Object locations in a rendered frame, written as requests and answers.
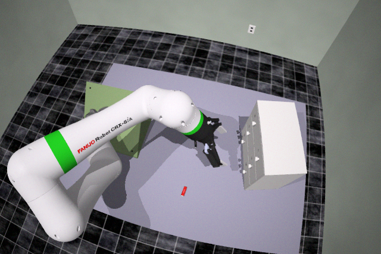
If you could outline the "small white chest of drawers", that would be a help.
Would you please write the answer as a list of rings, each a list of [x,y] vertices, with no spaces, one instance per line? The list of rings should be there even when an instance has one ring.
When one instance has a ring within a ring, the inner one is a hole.
[[[256,181],[252,184],[250,184],[249,175],[250,185],[245,188],[244,183],[244,190],[279,189],[307,174],[295,103],[257,100],[256,104],[258,105],[261,136],[253,147],[255,150],[255,145],[261,138],[264,175],[257,179],[256,171]],[[252,116],[252,112],[250,116]],[[250,151],[247,153],[248,158]]]

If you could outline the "grey drawer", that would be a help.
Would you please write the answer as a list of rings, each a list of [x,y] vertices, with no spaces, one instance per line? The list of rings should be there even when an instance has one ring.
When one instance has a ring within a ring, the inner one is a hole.
[[[256,168],[255,168],[254,157],[255,157],[255,150],[253,147],[249,153],[249,164],[248,164],[249,174],[250,174],[250,184],[256,181]]]
[[[258,105],[256,104],[253,112],[252,112],[252,122],[251,125],[253,126],[254,131],[254,143],[258,140],[258,138],[261,136],[261,130],[260,130],[260,120],[258,115]]]
[[[244,174],[244,183],[245,183],[245,188],[246,188],[246,187],[248,187],[250,185],[249,184],[249,168],[248,168],[249,158],[248,158],[248,155],[243,160],[243,164],[244,164],[244,169],[245,170],[242,170],[242,173]]]
[[[261,138],[255,145],[254,161],[256,161],[257,179],[259,179],[262,175],[264,175],[263,149]]]
[[[246,127],[247,127],[246,135],[248,135],[248,151],[250,151],[254,145],[254,135],[253,135],[253,128],[251,125],[251,121],[252,121],[252,117],[250,116],[246,124]]]
[[[248,139],[246,136],[246,126],[242,131],[242,140],[241,143],[243,143],[243,158],[247,155],[248,153]]]

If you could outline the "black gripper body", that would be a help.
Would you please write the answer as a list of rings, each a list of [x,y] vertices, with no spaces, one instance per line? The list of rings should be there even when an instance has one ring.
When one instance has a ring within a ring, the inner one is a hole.
[[[203,143],[204,146],[205,146],[205,144],[207,144],[208,146],[210,146],[210,145],[212,144],[211,138],[212,138],[212,136],[214,136],[213,134],[214,134],[214,128],[213,128],[213,126],[211,125],[211,129],[210,129],[210,132],[208,133],[208,135],[207,135],[204,139],[199,140],[198,142]]]

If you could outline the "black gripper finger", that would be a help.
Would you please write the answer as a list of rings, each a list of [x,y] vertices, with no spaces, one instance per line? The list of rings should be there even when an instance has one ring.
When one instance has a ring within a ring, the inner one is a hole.
[[[227,166],[227,163],[220,160],[218,156],[218,153],[216,150],[216,144],[214,142],[214,137],[211,138],[211,141],[213,145],[208,146],[207,144],[205,144],[205,149],[203,150],[203,153],[207,156],[213,168],[220,167],[220,166],[221,167]]]
[[[209,120],[210,120],[212,123],[214,123],[214,124],[213,124],[214,131],[217,130],[217,131],[219,131],[221,134],[222,134],[222,133],[227,133],[227,131],[221,126],[222,123],[218,123],[218,122],[219,122],[219,118],[210,118],[210,117],[208,117],[208,118],[209,118]]]

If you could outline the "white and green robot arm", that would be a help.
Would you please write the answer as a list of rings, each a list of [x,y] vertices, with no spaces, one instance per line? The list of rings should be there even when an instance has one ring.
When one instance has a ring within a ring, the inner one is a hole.
[[[211,121],[185,92],[145,85],[98,112],[90,109],[84,119],[11,156],[8,178],[49,237],[70,242],[83,233],[98,199],[122,171],[110,140],[150,118],[194,141],[206,137],[211,128]],[[84,159],[90,167],[66,189],[60,177]]]

